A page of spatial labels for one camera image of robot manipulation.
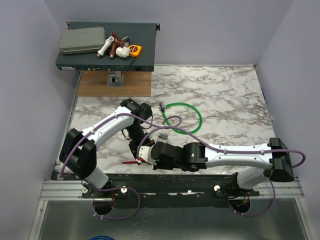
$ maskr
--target robotic arm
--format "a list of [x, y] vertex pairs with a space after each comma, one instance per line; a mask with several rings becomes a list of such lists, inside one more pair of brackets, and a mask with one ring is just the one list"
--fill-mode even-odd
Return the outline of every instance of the robotic arm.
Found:
[[[147, 120], [152, 116], [152, 110], [148, 104], [140, 105], [129, 98], [123, 101], [115, 112], [97, 124], [82, 131], [71, 129], [65, 137], [59, 156], [60, 161], [64, 163], [76, 144], [91, 132], [92, 134], [70, 156], [66, 166], [80, 179], [88, 181], [99, 189], [106, 186], [109, 181], [108, 176], [97, 167], [97, 150], [101, 145], [119, 131], [126, 129], [131, 139], [129, 148], [134, 158], [137, 159], [138, 146], [146, 135], [141, 127], [141, 120], [129, 115], [115, 117], [119, 114], [132, 114]], [[106, 124], [98, 127], [108, 119], [110, 120]], [[199, 169], [217, 166], [251, 167], [232, 176], [232, 188], [235, 189], [250, 190], [255, 185], [268, 180], [275, 182], [294, 180], [289, 153], [266, 152], [274, 149], [287, 149], [279, 138], [271, 138], [269, 143], [254, 146], [210, 144], [211, 147], [221, 149], [221, 151], [214, 151], [199, 142], [188, 143], [183, 147], [163, 142], [155, 143], [149, 137], [142, 145], [139, 158], [151, 163], [154, 170], [178, 168], [183, 171], [196, 172]]]

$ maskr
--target brown object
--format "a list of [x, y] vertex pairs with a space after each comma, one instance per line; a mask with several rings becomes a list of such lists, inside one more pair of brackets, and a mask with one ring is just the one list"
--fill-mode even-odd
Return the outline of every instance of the brown object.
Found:
[[117, 47], [123, 48], [126, 42], [122, 39], [119, 39], [119, 36], [114, 31], [112, 32], [111, 36], [114, 37], [114, 41], [111, 45], [110, 58], [113, 59], [116, 55]]
[[107, 86], [109, 71], [83, 71], [78, 97], [150, 97], [150, 71], [124, 72], [123, 86]]

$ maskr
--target blue cable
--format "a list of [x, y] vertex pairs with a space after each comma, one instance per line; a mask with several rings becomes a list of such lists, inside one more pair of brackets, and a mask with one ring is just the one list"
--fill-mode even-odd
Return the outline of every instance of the blue cable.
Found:
[[112, 237], [109, 236], [95, 236], [90, 240], [114, 240]]

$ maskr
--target white wall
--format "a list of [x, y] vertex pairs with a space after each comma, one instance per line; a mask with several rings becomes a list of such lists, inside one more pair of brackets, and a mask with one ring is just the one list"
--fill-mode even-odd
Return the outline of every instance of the white wall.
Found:
[[159, 23], [155, 63], [180, 65], [258, 63], [292, 2], [45, 0], [61, 30], [71, 21]]
[[[320, 236], [320, 1], [295, 0], [258, 63], [277, 135], [306, 154], [299, 176]], [[295, 162], [300, 156], [293, 156]]]
[[0, 7], [0, 239], [28, 239], [63, 137], [75, 73], [55, 66], [60, 30], [42, 0]]

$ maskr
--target plastic case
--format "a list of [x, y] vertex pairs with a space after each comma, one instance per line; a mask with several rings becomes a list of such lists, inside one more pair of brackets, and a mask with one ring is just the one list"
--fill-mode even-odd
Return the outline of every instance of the plastic case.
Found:
[[81, 54], [98, 51], [106, 40], [103, 27], [66, 30], [60, 36], [60, 51], [64, 54]]

